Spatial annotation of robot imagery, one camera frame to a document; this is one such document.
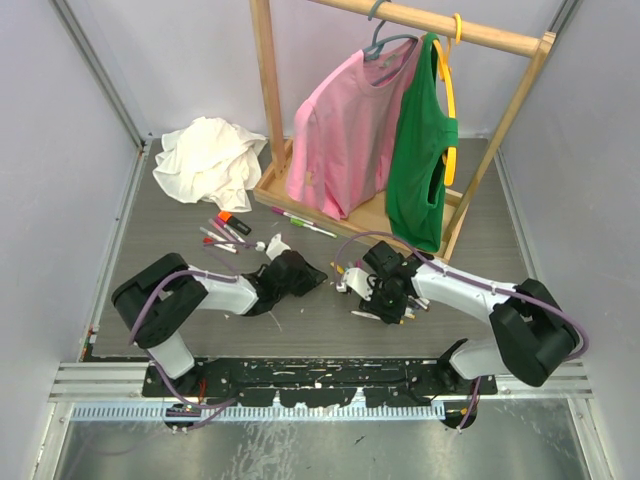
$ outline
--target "crumpled white shirt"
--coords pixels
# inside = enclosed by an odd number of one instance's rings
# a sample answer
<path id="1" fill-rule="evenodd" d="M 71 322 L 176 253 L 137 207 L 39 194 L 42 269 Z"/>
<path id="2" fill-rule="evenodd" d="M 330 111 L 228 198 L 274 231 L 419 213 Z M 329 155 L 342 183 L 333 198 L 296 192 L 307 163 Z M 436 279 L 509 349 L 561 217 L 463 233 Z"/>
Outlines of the crumpled white shirt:
<path id="1" fill-rule="evenodd" d="M 266 137 L 221 118 L 201 117 L 183 130 L 162 136 L 153 176 L 160 188 L 182 203 L 213 202 L 228 212 L 249 212 L 247 190 L 262 172 L 258 154 Z"/>

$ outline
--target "green tank top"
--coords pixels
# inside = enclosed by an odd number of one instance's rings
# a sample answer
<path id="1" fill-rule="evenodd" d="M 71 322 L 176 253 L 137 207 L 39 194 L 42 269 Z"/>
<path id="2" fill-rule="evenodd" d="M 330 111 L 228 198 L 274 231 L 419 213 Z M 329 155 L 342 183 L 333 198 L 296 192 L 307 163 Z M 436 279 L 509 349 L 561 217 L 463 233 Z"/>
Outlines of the green tank top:
<path id="1" fill-rule="evenodd" d="M 427 252 L 440 249 L 445 203 L 442 154 L 458 146 L 458 121 L 436 96 L 438 52 L 429 33 L 416 73 L 402 97 L 387 186 L 387 215 L 394 235 Z"/>

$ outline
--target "black mounting plate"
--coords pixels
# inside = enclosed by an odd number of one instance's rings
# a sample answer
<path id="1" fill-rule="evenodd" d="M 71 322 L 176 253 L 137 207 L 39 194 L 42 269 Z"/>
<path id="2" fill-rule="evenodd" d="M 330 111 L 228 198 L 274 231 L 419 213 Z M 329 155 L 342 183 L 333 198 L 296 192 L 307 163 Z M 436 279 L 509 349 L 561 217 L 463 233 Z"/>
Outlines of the black mounting plate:
<path id="1" fill-rule="evenodd" d="M 495 379 L 483 377 L 482 395 L 498 392 Z M 236 398 L 243 406 L 280 404 L 309 408 L 348 405 L 362 388 L 366 405 L 408 407 L 428 405 L 434 395 L 469 395 L 471 381 L 447 390 L 438 376 L 436 359 L 425 358 L 197 358 L 196 366 L 174 381 L 178 392 L 197 397 L 204 383 L 210 404 Z M 158 371 L 149 366 L 142 395 L 170 397 Z"/>

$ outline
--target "gray table surface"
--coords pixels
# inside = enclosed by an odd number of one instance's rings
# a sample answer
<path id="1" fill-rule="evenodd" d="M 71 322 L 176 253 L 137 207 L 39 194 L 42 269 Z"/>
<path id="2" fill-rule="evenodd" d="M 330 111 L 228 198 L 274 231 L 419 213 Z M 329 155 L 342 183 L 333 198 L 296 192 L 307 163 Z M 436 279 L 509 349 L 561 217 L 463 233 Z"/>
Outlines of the gray table surface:
<path id="1" fill-rule="evenodd" d="M 454 189 L 469 182 L 486 147 L 481 139 L 461 140 Z M 160 151 L 155 141 L 127 225 L 111 281 L 111 291 L 169 252 L 180 253 L 187 262 L 210 271 L 226 273 L 201 247 L 198 227 L 218 213 L 209 203 L 181 204 L 167 197 L 155 182 L 152 170 Z M 265 165 L 268 148 L 261 155 Z M 345 237 L 331 239 L 294 227 L 283 217 L 252 198 L 253 211 L 238 214 L 252 227 L 251 240 L 268 241 L 281 232 L 283 239 L 316 268 L 330 272 L 329 262 Z M 355 261 L 367 247 L 355 243 L 347 248 L 343 263 Z M 238 255 L 221 252 L 243 272 L 255 271 L 267 257 L 255 251 Z M 526 278 L 502 186 L 495 166 L 485 175 L 471 203 L 451 265 L 500 281 Z M 245 318 L 218 311 L 196 311 L 181 327 L 185 342 L 195 355 L 237 356 L 438 356 L 462 337 L 483 338 L 489 328 L 448 306 L 433 304 L 404 325 L 387 326 L 380 321 L 356 317 L 358 298 L 339 295 L 329 281 L 302 298 L 287 297 L 273 309 L 273 316 Z M 139 355 L 127 347 L 128 330 L 110 302 L 102 312 L 95 355 Z"/>

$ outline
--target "pink marker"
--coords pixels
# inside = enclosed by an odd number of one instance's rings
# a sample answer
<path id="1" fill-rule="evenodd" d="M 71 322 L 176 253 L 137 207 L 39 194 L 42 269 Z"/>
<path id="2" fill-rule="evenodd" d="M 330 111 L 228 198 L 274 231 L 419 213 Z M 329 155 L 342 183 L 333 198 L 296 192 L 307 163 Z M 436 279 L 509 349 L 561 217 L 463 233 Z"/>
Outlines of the pink marker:
<path id="1" fill-rule="evenodd" d="M 220 227 L 221 229 L 223 229 L 225 232 L 227 232 L 227 235 L 231 235 L 236 242 L 246 243 L 244 241 L 244 238 L 242 238 L 238 233 L 236 233 L 236 231 L 233 228 L 231 228 L 229 225 L 224 223 L 224 221 L 220 217 L 216 217 L 213 221 L 216 222 L 216 227 Z"/>
<path id="2" fill-rule="evenodd" d="M 213 218 L 209 219 L 209 223 L 211 224 L 212 227 L 215 227 L 222 234 L 222 236 L 224 238 L 226 238 L 227 240 L 229 240 L 231 242 L 235 242 L 236 241 L 236 239 L 233 238 L 231 235 L 229 235 L 224 228 L 222 228 L 220 225 L 218 225 Z"/>
<path id="3" fill-rule="evenodd" d="M 305 220 L 304 218 L 300 218 L 300 217 L 294 215 L 293 213 L 285 212 L 281 208 L 271 207 L 271 211 L 273 213 L 277 213 L 278 215 L 282 215 L 284 217 L 293 218 L 294 220 L 298 220 L 299 222 L 306 223 L 307 225 L 312 225 L 314 227 L 317 227 L 317 225 L 315 223 L 313 223 L 311 220 Z"/>

